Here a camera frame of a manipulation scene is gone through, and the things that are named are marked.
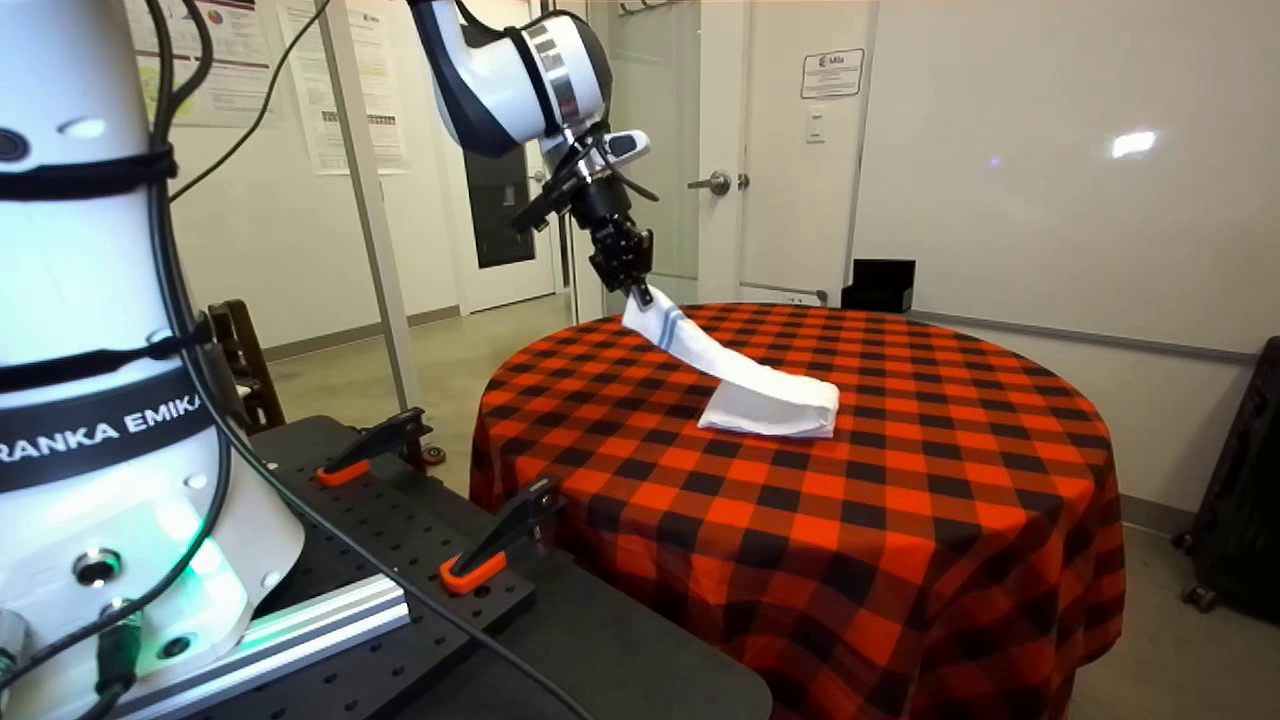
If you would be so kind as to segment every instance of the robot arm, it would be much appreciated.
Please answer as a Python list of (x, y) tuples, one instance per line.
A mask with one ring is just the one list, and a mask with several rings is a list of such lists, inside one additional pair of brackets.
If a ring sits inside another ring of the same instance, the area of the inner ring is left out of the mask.
[(554, 181), (520, 210), (517, 230), (569, 208), (594, 230), (603, 289), (650, 304), (652, 235), (636, 227), (620, 176), (650, 136), (610, 129), (614, 72), (595, 32), (569, 11), (496, 32), (457, 0), (410, 0), (410, 9), (451, 136), (481, 157), (546, 143)]

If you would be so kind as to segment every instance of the gray floor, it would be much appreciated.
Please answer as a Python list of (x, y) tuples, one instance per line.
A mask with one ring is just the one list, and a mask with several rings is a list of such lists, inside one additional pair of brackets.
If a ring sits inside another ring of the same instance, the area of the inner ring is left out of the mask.
[[(436, 473), (467, 483), (478, 400), (489, 375), (530, 341), (564, 327), (564, 299), (534, 299), (483, 316), (414, 327), (434, 439), (450, 450)], [(345, 341), (271, 355), (284, 412), (374, 423), (395, 412), (382, 341)], [(1073, 720), (1277, 720), (1280, 627), (1230, 606), (1201, 617), (1181, 605), (1193, 570), (1169, 536), (1129, 528), (1125, 641), (1078, 675)]]

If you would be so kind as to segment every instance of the sign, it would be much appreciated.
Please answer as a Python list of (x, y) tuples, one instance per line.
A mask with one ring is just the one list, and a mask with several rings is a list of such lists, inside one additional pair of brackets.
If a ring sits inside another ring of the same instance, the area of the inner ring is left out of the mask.
[(801, 96), (828, 98), (828, 96), (855, 96), (866, 76), (861, 46), (811, 50), (801, 63)]

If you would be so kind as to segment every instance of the white robot body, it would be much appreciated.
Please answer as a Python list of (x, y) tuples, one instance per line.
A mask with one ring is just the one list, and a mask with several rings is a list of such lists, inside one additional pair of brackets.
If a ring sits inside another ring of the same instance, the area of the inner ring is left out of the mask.
[[(0, 176), (149, 149), (121, 0), (0, 0), (0, 136)], [(0, 371), (173, 336), (139, 189), (0, 199), (0, 266)], [(217, 473), (217, 429), (178, 355), (0, 386), (0, 606), (29, 619), (29, 650), (144, 596), (199, 528)], [(304, 528), (282, 497), (234, 461), (217, 536), (139, 612), (139, 687), (235, 648), (299, 545)], [(89, 641), (19, 678), (10, 712), (79, 714), (94, 683)]]

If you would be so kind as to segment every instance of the round table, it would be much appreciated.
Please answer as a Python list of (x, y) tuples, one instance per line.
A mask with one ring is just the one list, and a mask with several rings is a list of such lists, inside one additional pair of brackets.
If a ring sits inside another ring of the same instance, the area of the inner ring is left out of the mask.
[(700, 304), (832, 380), (832, 439), (698, 429), (715, 380), (620, 318), (489, 383), (471, 498), (554, 476), (558, 539), (758, 668), (779, 714), (1060, 714), (1125, 612), (1113, 439), (1048, 368), (907, 316)]

